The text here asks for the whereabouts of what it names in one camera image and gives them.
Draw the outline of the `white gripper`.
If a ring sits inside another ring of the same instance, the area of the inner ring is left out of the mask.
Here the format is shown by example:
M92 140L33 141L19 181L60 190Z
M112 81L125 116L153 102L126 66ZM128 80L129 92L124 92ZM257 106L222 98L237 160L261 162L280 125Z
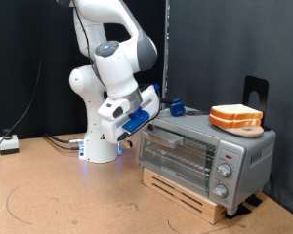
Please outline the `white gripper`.
M159 96L153 85L149 85L142 92L137 89L127 97L108 97L98 109L105 139L116 143L131 137L155 118L159 110ZM153 131L155 126L148 124L147 128ZM133 147L131 140L125 140L124 144L126 148Z

